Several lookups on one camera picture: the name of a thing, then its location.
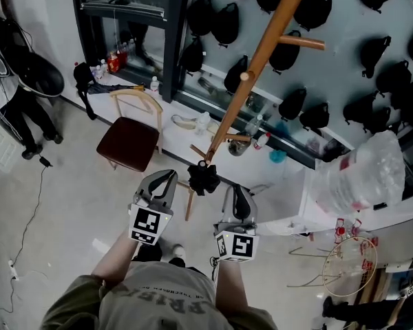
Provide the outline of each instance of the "gray floor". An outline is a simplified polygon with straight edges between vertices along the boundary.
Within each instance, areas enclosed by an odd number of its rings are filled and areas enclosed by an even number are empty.
[[[9,329],[36,329],[48,307],[80,274],[88,274],[128,224],[127,205],[142,177],[125,168],[112,170],[96,153],[108,126],[60,102],[64,143],[45,144],[43,155],[54,165],[45,171],[41,205],[26,234],[16,268],[14,313],[0,310],[0,324]],[[42,165],[20,160],[9,175],[0,172],[0,307],[10,309],[10,270],[24,227],[37,203]],[[154,155],[147,174],[165,168],[187,179],[187,166]],[[217,254],[213,223],[220,219],[226,185],[206,197],[196,197],[189,222],[184,221],[187,191],[178,188],[175,217],[164,233],[167,245],[181,243],[188,264],[211,275],[210,256]],[[322,287],[293,289],[321,271],[319,258],[289,256],[298,241],[293,237],[262,237],[255,261],[242,266],[249,302],[268,310],[280,329],[316,329],[324,299]],[[331,329],[342,323],[331,322]]]

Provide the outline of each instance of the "chair backrest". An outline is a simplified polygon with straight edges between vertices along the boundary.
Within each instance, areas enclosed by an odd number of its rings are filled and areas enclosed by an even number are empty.
[[[158,131],[159,131],[159,140],[158,140],[158,148],[159,148],[159,153],[162,154],[162,112],[164,111],[162,107],[159,105],[159,103],[149,96],[147,93],[143,91],[138,91],[136,89],[120,89],[118,91],[113,91],[110,93],[110,96],[114,99],[115,105],[116,105],[116,110],[118,112],[119,117],[122,117],[123,114],[121,113],[121,108],[119,106],[120,102],[123,102],[126,105],[129,105],[130,107],[135,107],[141,111],[144,111],[149,114],[153,114],[153,110],[151,109],[150,105],[152,105],[155,110],[156,110],[156,117],[158,121]],[[130,104],[129,102],[126,102],[122,99],[119,99],[118,96],[137,96],[139,100],[141,101],[142,105],[144,105],[145,109],[142,109],[140,107],[137,107],[134,104]]]

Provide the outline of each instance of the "forearm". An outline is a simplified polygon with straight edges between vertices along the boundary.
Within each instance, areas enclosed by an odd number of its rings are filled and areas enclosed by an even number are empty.
[[[244,311],[248,308],[239,263],[220,261],[215,306],[224,315]]]
[[[92,275],[103,279],[109,285],[117,285],[127,275],[129,265],[135,254],[138,242],[128,237],[127,231],[123,231],[113,244],[112,248],[104,255],[95,267]]]

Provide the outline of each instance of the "brown chair seat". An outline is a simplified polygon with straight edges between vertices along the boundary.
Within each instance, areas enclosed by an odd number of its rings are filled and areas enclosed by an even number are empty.
[[[153,156],[159,131],[131,118],[118,118],[96,151],[108,160],[144,172]]]

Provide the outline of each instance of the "person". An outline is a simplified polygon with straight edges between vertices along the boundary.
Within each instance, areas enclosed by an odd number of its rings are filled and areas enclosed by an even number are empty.
[[[358,322],[366,329],[413,330],[413,302],[407,299],[396,315],[396,322],[389,326],[389,321],[398,304],[398,300],[349,305],[342,302],[334,305],[332,297],[327,297],[323,304],[323,317],[346,322]]]
[[[217,290],[185,251],[142,245],[124,231],[91,275],[79,276],[47,311],[41,330],[54,329],[247,329],[273,330],[268,312],[248,306],[240,264],[220,261]]]
[[[0,78],[0,119],[2,119],[21,138],[25,146],[21,156],[31,160],[34,155],[41,153],[43,147],[36,144],[34,137],[26,124],[23,113],[25,113],[35,124],[43,130],[43,137],[60,144],[63,137],[55,129],[49,115],[36,101],[36,96],[19,86],[16,76]]]

